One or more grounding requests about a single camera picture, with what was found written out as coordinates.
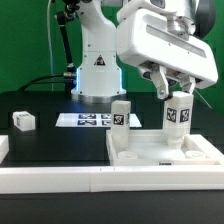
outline black table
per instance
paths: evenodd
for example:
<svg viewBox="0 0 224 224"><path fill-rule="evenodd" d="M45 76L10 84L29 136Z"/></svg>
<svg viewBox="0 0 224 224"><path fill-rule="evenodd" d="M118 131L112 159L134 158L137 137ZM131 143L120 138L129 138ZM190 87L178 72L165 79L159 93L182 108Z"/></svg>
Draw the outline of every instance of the black table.
<svg viewBox="0 0 224 224"><path fill-rule="evenodd" d="M161 129L163 103L153 93L129 93L143 129ZM10 151L1 167L109 166L107 128L55 127L59 113L110 113L110 104L71 100L62 92L0 94L0 134ZM37 129L20 132L12 113L35 115ZM224 116L194 102L192 134L224 152ZM150 191L0 195L1 223L223 223L224 191Z"/></svg>

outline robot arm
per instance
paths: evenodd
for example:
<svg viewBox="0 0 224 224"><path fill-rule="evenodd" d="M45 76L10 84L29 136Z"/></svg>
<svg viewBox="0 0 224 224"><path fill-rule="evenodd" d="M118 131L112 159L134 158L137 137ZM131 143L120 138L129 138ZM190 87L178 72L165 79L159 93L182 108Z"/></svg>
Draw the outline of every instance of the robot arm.
<svg viewBox="0 0 224 224"><path fill-rule="evenodd" d="M190 93L217 81L210 47L192 36L199 6L199 0L139 0L118 12L118 55L154 82L160 99L169 98L167 78Z"/></svg>

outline green screen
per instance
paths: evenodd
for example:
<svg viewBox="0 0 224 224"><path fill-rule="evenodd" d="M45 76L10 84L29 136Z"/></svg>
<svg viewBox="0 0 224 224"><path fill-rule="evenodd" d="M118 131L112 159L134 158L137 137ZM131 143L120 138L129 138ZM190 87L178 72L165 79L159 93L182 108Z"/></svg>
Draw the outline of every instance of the green screen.
<svg viewBox="0 0 224 224"><path fill-rule="evenodd" d="M2 1L0 13L0 92L17 90L34 78L49 75L50 58L47 36L48 0ZM219 81L205 90L199 90L214 110L224 114L224 26L223 0L215 0L216 24L204 38L211 46L217 63ZM66 60L61 34L54 15L62 11L64 5L58 0L51 5L51 34L54 55L54 73L66 71ZM103 8L104 15L116 25L117 8ZM73 61L76 67L82 60L82 34L80 22L76 19L67 24ZM118 60L123 70L123 87L129 92L155 91L152 83L145 81L136 69L124 65ZM60 84L54 90L63 90ZM30 90L52 90L51 85L33 86Z"/></svg>

